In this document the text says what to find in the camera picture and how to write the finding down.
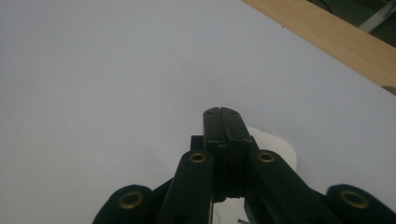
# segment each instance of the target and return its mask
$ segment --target wooden plank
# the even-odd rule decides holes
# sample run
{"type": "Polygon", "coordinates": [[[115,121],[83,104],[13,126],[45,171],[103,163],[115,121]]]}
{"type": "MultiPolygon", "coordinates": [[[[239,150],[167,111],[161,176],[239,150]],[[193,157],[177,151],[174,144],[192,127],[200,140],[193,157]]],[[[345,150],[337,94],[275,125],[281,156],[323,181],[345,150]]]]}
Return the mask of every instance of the wooden plank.
{"type": "Polygon", "coordinates": [[[396,87],[396,48],[306,0],[243,0],[380,86],[396,87]]]}

